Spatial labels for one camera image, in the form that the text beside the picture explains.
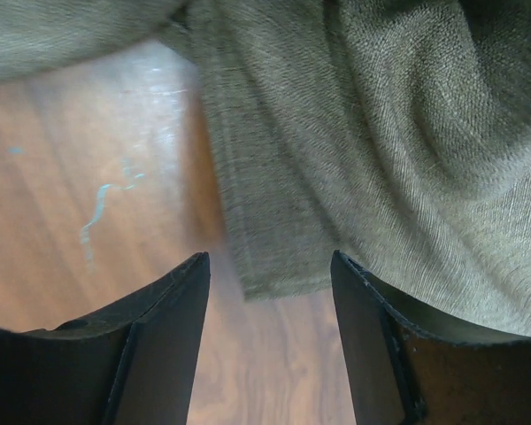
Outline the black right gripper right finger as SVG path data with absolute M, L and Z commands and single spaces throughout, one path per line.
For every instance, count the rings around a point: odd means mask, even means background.
M 340 251 L 331 281 L 359 424 L 531 424 L 531 337 L 444 313 Z

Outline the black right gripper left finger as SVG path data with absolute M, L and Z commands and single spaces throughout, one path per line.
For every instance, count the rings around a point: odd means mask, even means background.
M 0 328 L 0 424 L 183 424 L 210 288 L 207 253 L 53 329 Z

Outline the brown cloth napkin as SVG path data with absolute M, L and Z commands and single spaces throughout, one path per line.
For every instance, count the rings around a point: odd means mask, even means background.
M 0 1 L 0 82 L 151 36 L 198 67 L 247 298 L 343 249 L 531 336 L 531 1 Z

